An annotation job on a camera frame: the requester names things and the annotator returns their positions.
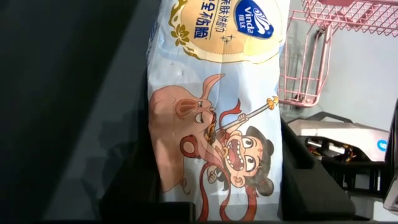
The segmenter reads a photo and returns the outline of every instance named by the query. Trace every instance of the black surface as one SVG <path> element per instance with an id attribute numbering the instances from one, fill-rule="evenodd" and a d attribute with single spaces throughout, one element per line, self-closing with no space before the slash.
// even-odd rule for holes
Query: black surface
<path id="1" fill-rule="evenodd" d="M 42 218 L 135 3 L 1 1 L 1 220 Z"/>

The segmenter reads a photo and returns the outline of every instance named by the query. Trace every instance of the cartoon illustration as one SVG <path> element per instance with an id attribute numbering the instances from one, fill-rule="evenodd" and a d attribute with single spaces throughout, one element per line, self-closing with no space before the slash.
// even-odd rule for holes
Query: cartoon illustration
<path id="1" fill-rule="evenodd" d="M 238 129 L 255 115 L 273 110 L 278 104 L 278 97 L 275 96 L 273 100 L 268 98 L 266 105 L 250 114 L 242 113 L 238 100 L 235 108 L 220 115 L 220 128 L 216 130 L 217 117 L 208 96 L 211 88 L 223 76 L 217 74 L 208 77 L 203 83 L 200 98 L 176 85 L 156 90 L 149 102 L 149 130 L 164 192 L 179 184 L 189 194 L 184 177 L 184 157 L 203 159 L 206 161 L 200 173 L 203 206 L 198 220 L 207 220 L 209 212 L 203 186 L 203 179 L 206 178 L 211 184 L 216 180 L 224 182 L 224 190 L 229 192 L 220 207 L 222 220 L 229 220 L 225 208 L 229 202 L 231 185 L 245 187 L 248 209 L 242 220 L 250 221 L 254 220 L 256 214 L 257 191 L 268 196 L 274 190 L 274 184 L 267 178 L 274 147 L 257 128 L 250 126 L 245 134 Z M 238 119 L 222 126 L 221 121 L 229 114 L 239 114 Z"/>

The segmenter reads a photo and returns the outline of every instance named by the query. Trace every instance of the cartoon boy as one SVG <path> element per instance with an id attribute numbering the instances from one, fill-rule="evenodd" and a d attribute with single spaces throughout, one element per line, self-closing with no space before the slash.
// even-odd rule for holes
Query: cartoon boy
<path id="1" fill-rule="evenodd" d="M 239 115 L 238 119 L 244 122 L 248 120 L 245 114 Z M 267 178 L 274 145 L 253 126 L 248 127 L 246 134 L 243 135 L 238 127 L 244 122 L 227 130 L 221 130 L 216 135 L 228 150 L 223 161 L 224 169 L 235 187 L 251 185 L 257 188 L 261 195 L 269 196 L 274 191 L 274 184 Z M 222 172 L 217 166 L 209 167 L 207 174 L 211 184 L 216 180 L 224 182 L 226 178 L 220 177 Z"/>

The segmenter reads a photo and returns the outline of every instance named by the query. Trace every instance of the golden staff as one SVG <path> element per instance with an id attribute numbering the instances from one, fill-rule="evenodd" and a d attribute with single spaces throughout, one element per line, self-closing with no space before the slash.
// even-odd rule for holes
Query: golden staff
<path id="1" fill-rule="evenodd" d="M 259 113 L 261 113 L 261 112 L 263 112 L 265 110 L 268 110 L 268 109 L 273 110 L 275 108 L 275 106 L 278 105 L 278 103 L 279 103 L 279 97 L 278 96 L 274 96 L 273 99 L 268 98 L 266 105 L 258 108 L 257 110 L 253 111 L 252 113 L 247 114 L 246 117 L 247 117 L 247 119 L 250 119 L 250 118 L 254 117 L 255 115 L 257 115 L 257 114 L 259 114 Z M 235 126 L 237 124 L 240 124 L 240 123 L 242 123 L 242 121 L 237 119 L 236 121 L 233 121 L 233 122 L 231 122 L 229 124 L 224 125 L 222 128 L 217 129 L 216 133 L 218 131 L 222 130 L 222 129 L 228 129 L 228 128 L 233 127 L 233 126 Z"/>

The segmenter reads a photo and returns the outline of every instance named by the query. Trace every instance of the tissue package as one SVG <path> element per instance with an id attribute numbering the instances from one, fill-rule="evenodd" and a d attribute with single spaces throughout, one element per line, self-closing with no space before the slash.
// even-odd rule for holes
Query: tissue package
<path id="1" fill-rule="evenodd" d="M 199 221 L 278 220 L 279 48 L 289 0 L 163 0 L 150 34 L 149 131 L 162 200 Z"/>

